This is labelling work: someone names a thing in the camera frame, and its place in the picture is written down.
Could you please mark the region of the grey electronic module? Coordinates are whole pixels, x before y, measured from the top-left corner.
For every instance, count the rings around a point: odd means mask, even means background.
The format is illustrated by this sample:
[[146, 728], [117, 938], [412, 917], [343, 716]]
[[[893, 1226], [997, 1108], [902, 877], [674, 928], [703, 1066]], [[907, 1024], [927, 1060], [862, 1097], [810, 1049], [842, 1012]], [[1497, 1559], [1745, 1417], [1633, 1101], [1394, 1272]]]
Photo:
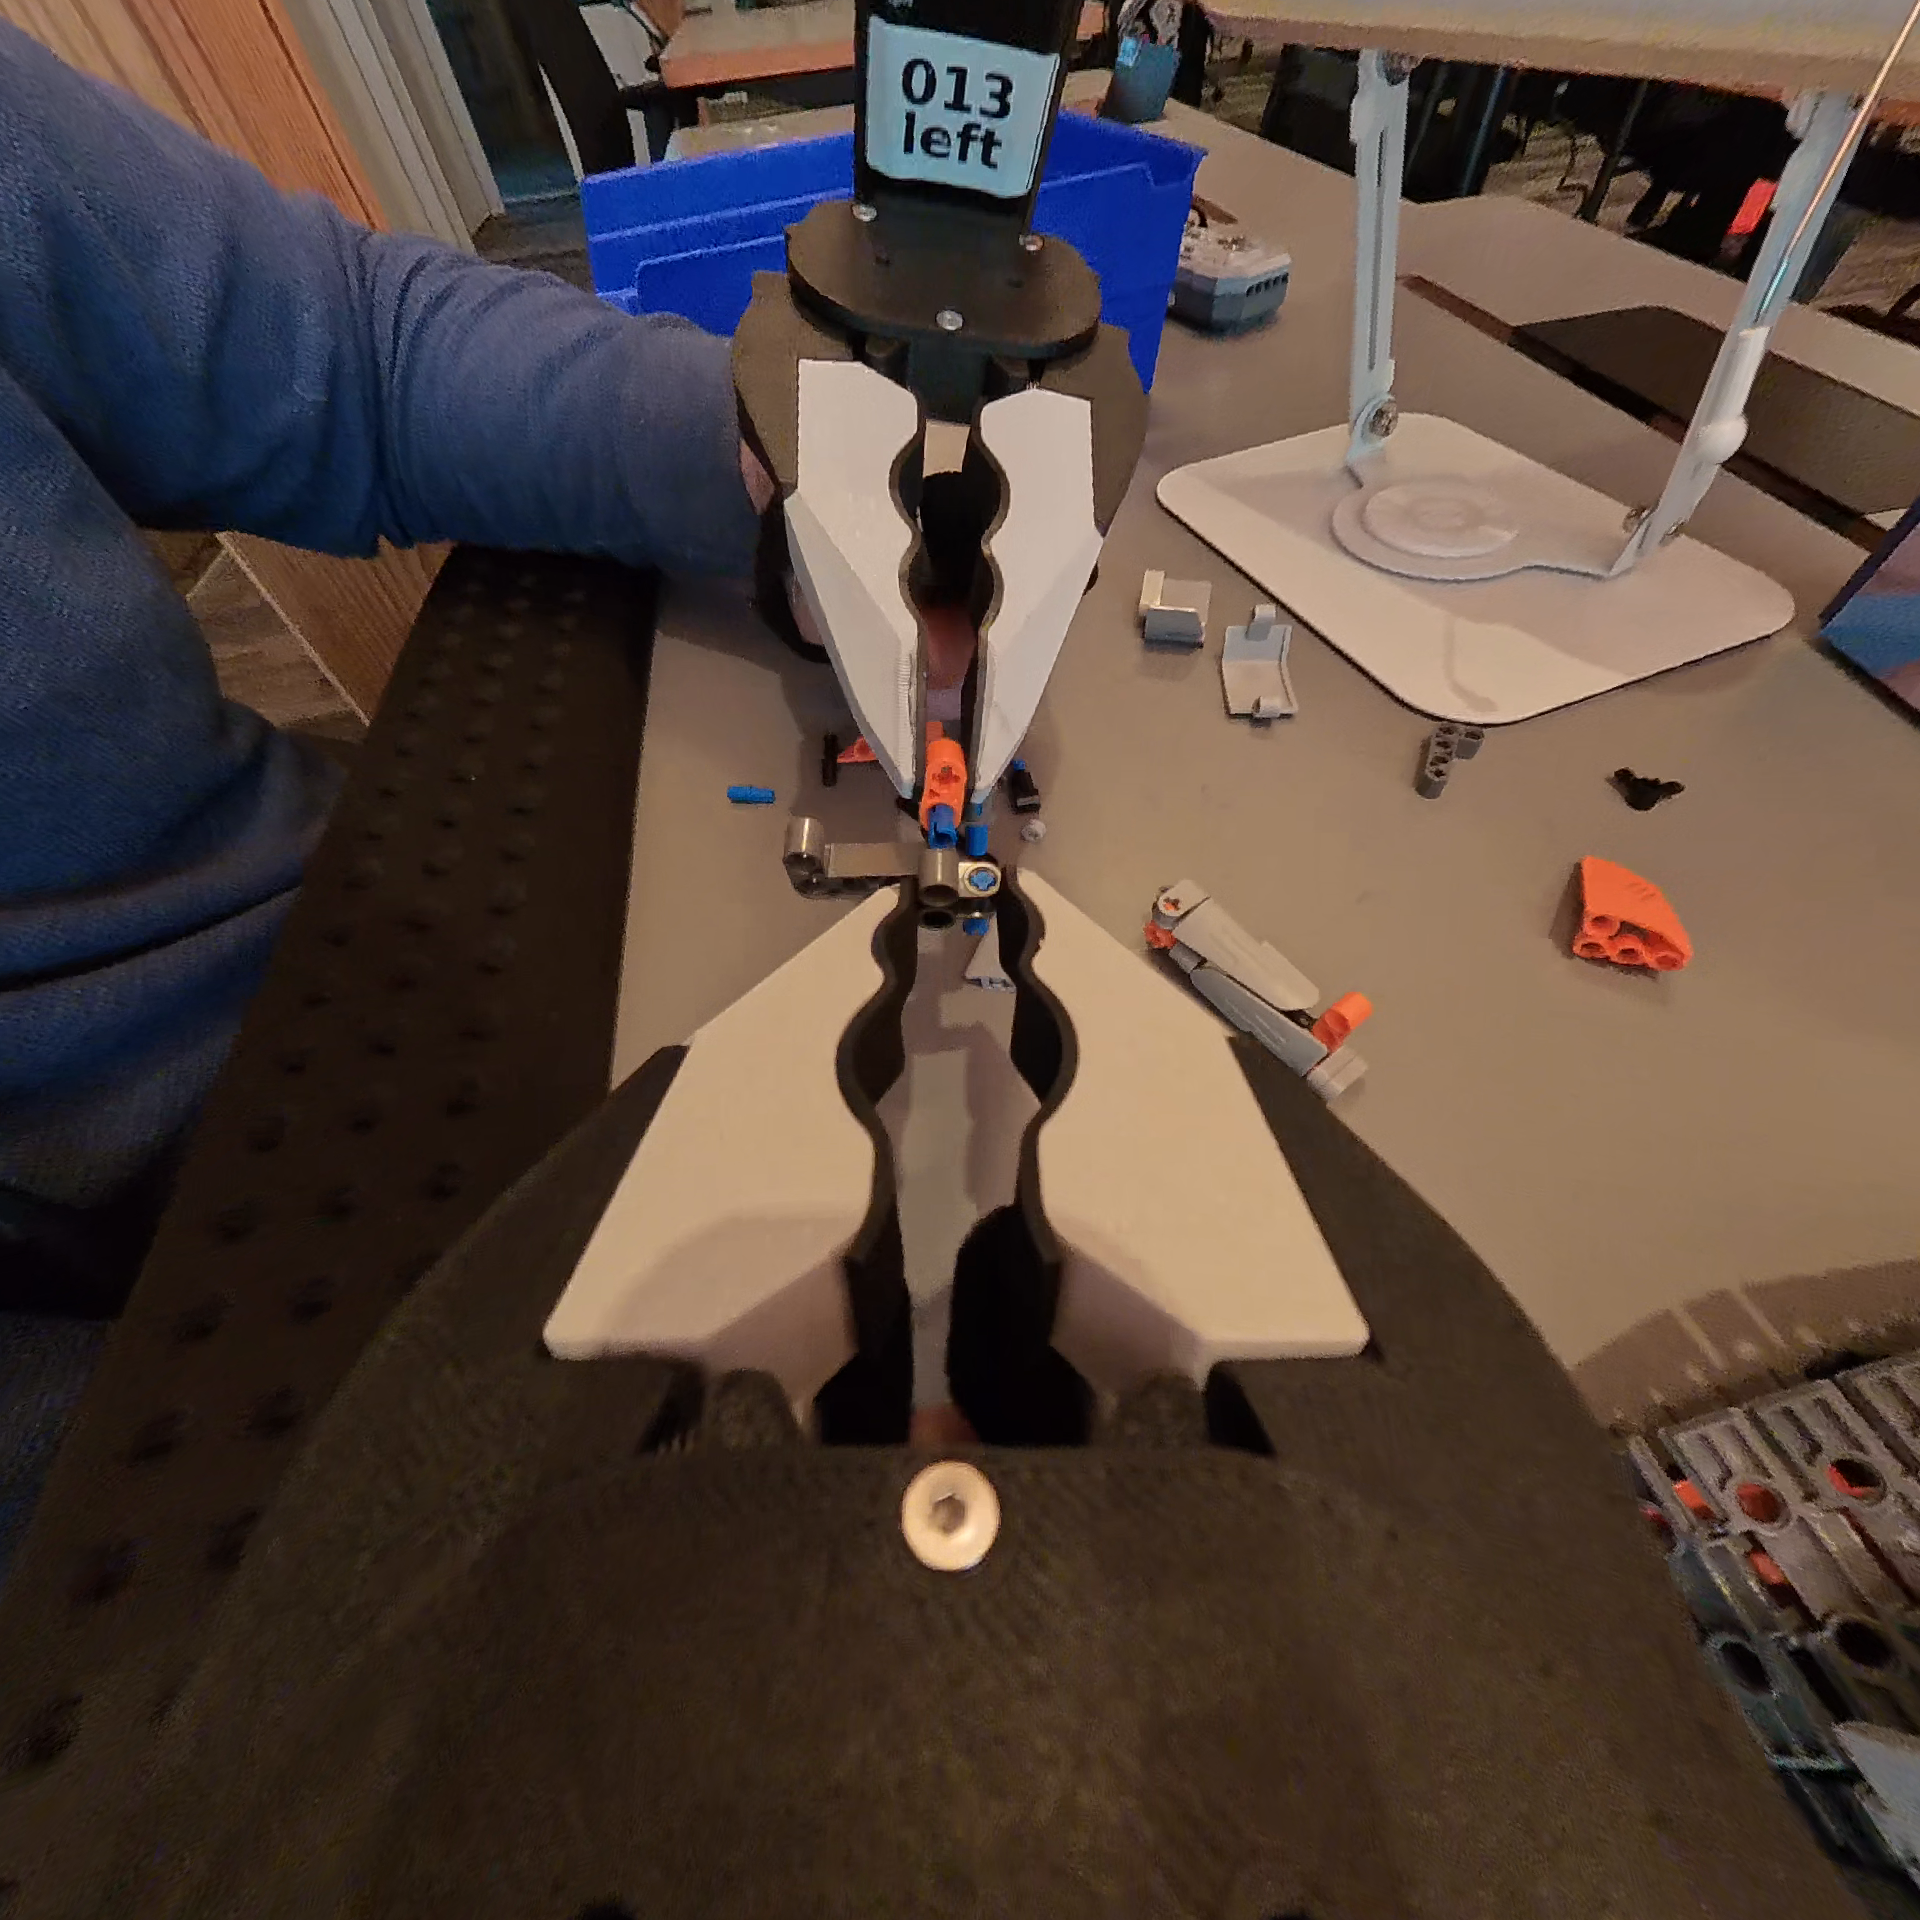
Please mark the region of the grey electronic module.
[[1188, 330], [1239, 335], [1270, 322], [1290, 292], [1292, 253], [1249, 231], [1223, 205], [1188, 205], [1167, 317]]

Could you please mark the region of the person's left forearm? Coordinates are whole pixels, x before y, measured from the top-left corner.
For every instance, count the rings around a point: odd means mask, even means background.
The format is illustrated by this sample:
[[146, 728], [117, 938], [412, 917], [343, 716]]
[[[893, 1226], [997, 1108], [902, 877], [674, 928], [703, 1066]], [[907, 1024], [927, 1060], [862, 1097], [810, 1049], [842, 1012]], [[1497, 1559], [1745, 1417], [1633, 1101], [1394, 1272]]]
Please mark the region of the person's left forearm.
[[297, 545], [753, 569], [763, 488], [740, 442], [729, 341], [321, 203], [305, 215], [313, 306], [279, 463]]

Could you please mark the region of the grey curved panel piece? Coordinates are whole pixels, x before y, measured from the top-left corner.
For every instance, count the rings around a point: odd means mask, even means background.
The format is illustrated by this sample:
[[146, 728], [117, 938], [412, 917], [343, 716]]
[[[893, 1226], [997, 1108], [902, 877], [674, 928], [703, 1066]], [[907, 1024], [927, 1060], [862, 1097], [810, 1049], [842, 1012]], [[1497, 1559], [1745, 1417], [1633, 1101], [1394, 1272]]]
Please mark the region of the grey curved panel piece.
[[1218, 676], [1226, 714], [1251, 724], [1299, 716], [1290, 673], [1292, 621], [1276, 603], [1258, 603], [1223, 634]]

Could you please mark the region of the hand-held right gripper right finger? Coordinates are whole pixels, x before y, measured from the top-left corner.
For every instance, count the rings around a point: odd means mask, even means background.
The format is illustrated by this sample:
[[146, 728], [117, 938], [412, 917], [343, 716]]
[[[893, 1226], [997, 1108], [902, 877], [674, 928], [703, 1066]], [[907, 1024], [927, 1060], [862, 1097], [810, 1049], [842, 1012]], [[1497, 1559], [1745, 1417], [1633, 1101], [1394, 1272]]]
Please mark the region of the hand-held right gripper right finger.
[[1358, 1356], [1366, 1322], [1228, 1028], [1036, 873], [1010, 877], [1009, 969], [1046, 1344], [1107, 1396]]

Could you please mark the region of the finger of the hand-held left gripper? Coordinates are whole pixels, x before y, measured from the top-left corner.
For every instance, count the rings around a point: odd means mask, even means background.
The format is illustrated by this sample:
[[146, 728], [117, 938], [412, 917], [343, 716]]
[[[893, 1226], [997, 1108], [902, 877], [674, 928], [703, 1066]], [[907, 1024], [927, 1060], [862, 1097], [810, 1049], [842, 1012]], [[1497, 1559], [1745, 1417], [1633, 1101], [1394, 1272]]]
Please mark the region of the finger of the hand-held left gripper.
[[977, 643], [966, 769], [985, 801], [1023, 746], [1102, 549], [1092, 410], [1028, 388], [983, 408], [977, 435], [1003, 483], [983, 553], [995, 599]]
[[859, 733], [902, 797], [922, 785], [922, 619], [905, 588], [918, 528], [900, 474], [922, 450], [916, 399], [876, 369], [798, 367], [789, 559]]

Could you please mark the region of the small dark teal box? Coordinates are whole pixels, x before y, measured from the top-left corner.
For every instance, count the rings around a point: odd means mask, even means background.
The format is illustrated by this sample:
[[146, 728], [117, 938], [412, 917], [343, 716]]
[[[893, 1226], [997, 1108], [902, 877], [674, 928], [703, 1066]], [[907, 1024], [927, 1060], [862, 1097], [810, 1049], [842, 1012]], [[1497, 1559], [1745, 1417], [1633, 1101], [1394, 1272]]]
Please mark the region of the small dark teal box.
[[1126, 128], [1161, 121], [1179, 67], [1181, 52], [1178, 42], [1155, 42], [1138, 34], [1121, 36], [1110, 80], [1097, 115]]

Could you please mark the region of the white book stand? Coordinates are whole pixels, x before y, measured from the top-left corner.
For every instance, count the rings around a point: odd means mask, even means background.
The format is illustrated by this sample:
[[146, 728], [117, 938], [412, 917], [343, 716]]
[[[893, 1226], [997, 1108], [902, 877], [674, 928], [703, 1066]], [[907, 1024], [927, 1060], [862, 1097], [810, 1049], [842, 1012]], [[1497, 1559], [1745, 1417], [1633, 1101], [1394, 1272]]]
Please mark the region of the white book stand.
[[[1353, 48], [1349, 420], [1167, 472], [1161, 507], [1403, 707], [1507, 728], [1780, 634], [1791, 595], [1686, 536], [1747, 442], [1748, 396], [1882, 106], [1917, 4], [1249, 4]], [[1658, 498], [1633, 512], [1397, 396], [1407, 80], [1394, 60], [1523, 64], [1788, 98], [1796, 148]]]

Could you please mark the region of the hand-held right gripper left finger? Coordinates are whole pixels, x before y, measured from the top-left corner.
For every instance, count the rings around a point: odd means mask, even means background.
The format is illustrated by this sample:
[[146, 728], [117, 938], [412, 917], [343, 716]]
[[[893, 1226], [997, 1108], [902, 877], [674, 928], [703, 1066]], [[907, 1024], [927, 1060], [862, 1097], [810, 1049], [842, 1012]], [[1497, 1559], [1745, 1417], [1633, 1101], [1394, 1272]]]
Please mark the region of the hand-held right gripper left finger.
[[922, 924], [877, 889], [706, 1023], [545, 1322], [557, 1360], [758, 1372], [801, 1407], [909, 1403], [895, 1154]]

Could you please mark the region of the wooden background desk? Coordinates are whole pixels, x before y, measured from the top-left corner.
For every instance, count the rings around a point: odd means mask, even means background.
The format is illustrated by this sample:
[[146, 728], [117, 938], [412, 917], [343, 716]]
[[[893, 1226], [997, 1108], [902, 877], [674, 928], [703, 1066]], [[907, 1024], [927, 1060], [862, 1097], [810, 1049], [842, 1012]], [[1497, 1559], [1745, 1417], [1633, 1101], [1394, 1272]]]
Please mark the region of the wooden background desk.
[[670, 89], [725, 92], [849, 74], [854, 23], [853, 2], [685, 12], [655, 57], [658, 75]]

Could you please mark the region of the blue plastic bin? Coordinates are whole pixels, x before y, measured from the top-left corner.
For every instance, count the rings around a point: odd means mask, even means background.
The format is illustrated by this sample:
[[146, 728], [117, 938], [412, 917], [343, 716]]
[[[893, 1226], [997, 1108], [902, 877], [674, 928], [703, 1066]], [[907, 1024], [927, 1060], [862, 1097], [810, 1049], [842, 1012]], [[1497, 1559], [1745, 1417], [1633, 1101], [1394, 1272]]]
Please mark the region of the blue plastic bin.
[[[755, 275], [785, 268], [786, 229], [850, 196], [853, 146], [849, 131], [789, 138], [583, 180], [595, 292], [629, 316], [679, 316], [729, 337]], [[1100, 317], [1126, 335], [1148, 391], [1199, 160], [1181, 140], [1066, 113], [1033, 205], [1036, 229], [1097, 277]]]

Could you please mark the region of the tracked toy robot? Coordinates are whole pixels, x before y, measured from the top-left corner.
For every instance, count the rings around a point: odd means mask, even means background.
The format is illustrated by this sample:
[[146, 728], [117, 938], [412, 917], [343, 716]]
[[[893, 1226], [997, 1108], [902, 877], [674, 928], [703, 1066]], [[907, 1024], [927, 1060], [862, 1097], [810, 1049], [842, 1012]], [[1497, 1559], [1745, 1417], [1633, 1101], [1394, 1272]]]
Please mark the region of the tracked toy robot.
[[1842, 1858], [1917, 1882], [1917, 1357], [1623, 1444], [1703, 1657]]

